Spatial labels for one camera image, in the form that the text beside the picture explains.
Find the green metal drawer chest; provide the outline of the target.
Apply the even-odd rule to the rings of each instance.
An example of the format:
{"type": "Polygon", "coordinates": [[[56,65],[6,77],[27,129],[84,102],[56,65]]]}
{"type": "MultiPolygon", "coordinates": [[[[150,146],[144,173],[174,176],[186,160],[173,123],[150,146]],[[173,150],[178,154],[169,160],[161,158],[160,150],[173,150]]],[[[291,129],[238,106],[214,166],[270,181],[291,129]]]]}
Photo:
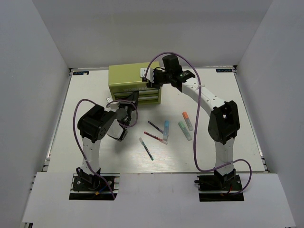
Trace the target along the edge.
{"type": "Polygon", "coordinates": [[[148,62],[111,65],[108,72],[108,86],[113,100],[124,99],[135,91],[139,92],[138,104],[160,104],[161,89],[148,88],[146,82],[142,81],[148,62]]]}

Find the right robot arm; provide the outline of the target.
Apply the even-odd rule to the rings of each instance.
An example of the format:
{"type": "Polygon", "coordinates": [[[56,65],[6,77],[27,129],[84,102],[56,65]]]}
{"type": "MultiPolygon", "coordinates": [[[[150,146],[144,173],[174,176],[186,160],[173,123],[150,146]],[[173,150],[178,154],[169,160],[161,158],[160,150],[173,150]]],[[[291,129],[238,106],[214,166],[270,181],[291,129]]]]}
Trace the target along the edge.
{"type": "Polygon", "coordinates": [[[227,102],[201,84],[196,69],[183,70],[180,55],[173,52],[161,53],[164,69],[152,69],[150,65],[142,70],[142,79],[147,87],[161,88],[170,84],[180,92],[192,98],[197,109],[203,109],[209,116],[208,133],[215,142],[216,164],[210,169],[215,176],[215,185],[226,189],[232,183],[236,170],[233,162],[233,145],[240,129],[238,106],[234,101],[227,102]]]}

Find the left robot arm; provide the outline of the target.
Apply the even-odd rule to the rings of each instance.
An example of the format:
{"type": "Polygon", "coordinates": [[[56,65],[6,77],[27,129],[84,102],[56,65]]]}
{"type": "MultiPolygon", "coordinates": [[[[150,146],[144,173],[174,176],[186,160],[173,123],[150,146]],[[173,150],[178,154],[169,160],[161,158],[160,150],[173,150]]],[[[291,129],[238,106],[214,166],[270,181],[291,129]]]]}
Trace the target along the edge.
{"type": "Polygon", "coordinates": [[[80,131],[82,144],[76,142],[81,148],[83,155],[82,166],[76,169],[79,177],[84,179],[84,184],[91,190],[100,185],[100,165],[99,152],[101,140],[108,135],[109,137],[122,141],[128,131],[127,129],[137,124],[138,114],[135,115],[134,123],[132,121],[132,112],[138,112],[139,92],[135,91],[129,96],[109,102],[117,104],[115,111],[107,111],[103,106],[94,103],[94,106],[87,111],[77,124],[73,124],[74,136],[76,130],[80,131]]]}

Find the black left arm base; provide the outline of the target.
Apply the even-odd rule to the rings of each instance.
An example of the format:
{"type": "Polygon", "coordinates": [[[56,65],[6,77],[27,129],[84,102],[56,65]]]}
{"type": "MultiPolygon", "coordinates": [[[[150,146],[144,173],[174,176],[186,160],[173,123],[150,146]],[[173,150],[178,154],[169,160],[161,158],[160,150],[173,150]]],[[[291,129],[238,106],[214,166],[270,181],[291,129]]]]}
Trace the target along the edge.
{"type": "MultiPolygon", "coordinates": [[[[120,175],[106,174],[104,175],[104,178],[110,185],[113,194],[116,197],[119,190],[120,175]]],[[[69,200],[113,201],[114,198],[105,181],[99,180],[97,182],[97,186],[93,187],[74,173],[69,193],[69,200]]]]}

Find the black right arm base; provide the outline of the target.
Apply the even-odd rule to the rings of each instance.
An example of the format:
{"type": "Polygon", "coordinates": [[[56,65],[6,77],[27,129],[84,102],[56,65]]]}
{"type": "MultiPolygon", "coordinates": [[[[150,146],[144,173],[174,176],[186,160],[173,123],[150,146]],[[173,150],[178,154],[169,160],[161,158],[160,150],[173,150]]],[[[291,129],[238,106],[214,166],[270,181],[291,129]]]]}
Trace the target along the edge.
{"type": "Polygon", "coordinates": [[[244,201],[240,176],[236,175],[222,184],[214,175],[200,175],[194,181],[198,187],[200,202],[235,202],[244,201]]]}

